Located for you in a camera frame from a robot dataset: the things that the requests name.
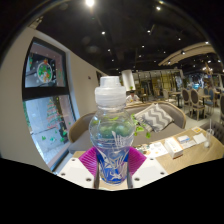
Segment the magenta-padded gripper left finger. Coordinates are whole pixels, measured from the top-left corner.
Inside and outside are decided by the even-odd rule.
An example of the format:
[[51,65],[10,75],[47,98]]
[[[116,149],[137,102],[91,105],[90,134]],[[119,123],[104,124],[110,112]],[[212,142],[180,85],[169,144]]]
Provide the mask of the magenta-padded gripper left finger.
[[99,168],[96,150],[90,148],[79,158],[72,157],[58,176],[84,188],[98,189]]

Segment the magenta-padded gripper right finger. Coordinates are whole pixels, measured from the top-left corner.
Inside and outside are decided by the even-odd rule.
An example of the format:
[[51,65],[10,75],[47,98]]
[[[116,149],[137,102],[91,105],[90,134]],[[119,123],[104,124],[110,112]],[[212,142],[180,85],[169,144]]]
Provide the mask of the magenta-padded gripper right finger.
[[167,175],[166,170],[155,158],[147,158],[137,149],[130,148],[127,170],[129,189],[143,187]]

